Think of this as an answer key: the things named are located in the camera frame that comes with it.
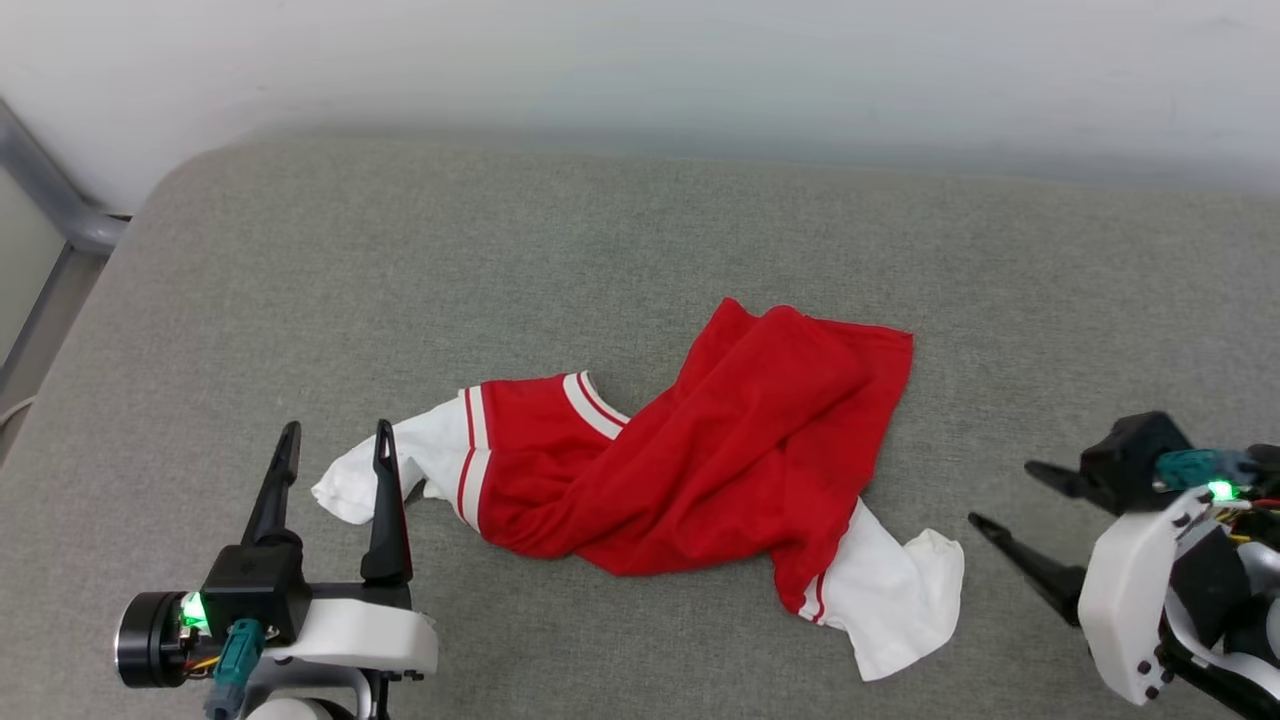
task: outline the garment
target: garment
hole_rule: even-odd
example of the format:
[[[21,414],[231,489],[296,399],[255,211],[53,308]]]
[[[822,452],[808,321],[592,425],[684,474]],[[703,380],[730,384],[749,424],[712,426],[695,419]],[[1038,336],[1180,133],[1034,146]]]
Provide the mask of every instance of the garment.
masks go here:
[[[849,632],[874,679],[946,642],[959,609],[959,546],[929,536],[916,548],[933,552],[902,548],[858,502],[910,357],[897,331],[785,306],[755,318],[726,300],[635,419],[577,373],[483,383],[401,423],[402,489],[425,479],[425,496],[494,544],[577,553],[620,575],[769,552],[783,606]],[[366,441],[312,488],[348,521],[371,518],[371,454]],[[863,612],[868,602],[900,610],[910,637],[876,630],[884,618]]]

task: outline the white panel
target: white panel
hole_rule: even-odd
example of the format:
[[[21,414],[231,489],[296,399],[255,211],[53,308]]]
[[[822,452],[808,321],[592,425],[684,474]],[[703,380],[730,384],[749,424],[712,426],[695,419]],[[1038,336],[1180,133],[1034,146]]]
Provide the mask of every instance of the white panel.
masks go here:
[[[0,363],[13,350],[63,245],[49,219],[0,169]]]
[[[0,96],[108,206],[246,137],[1280,191],[1274,0],[0,0]]]

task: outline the green light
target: green light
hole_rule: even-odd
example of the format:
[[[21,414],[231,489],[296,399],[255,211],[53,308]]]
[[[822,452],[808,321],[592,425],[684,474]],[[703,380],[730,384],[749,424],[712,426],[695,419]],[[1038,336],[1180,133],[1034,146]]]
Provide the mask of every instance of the green light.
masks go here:
[[[1208,484],[1208,491],[1216,501],[1235,500],[1235,486],[1226,480],[1213,480]]]
[[[198,592],[189,593],[182,601],[182,624],[191,626],[200,626],[205,630],[209,629],[209,620],[205,618],[205,603],[200,598]]]

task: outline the gray metal bar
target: gray metal bar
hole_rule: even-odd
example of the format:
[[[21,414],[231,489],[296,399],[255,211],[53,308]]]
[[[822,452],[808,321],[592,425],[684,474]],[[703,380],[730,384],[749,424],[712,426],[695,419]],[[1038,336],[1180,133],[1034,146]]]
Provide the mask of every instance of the gray metal bar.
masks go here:
[[[52,160],[0,101],[0,167],[54,223],[67,243],[93,255],[110,255],[129,223],[84,204]]]

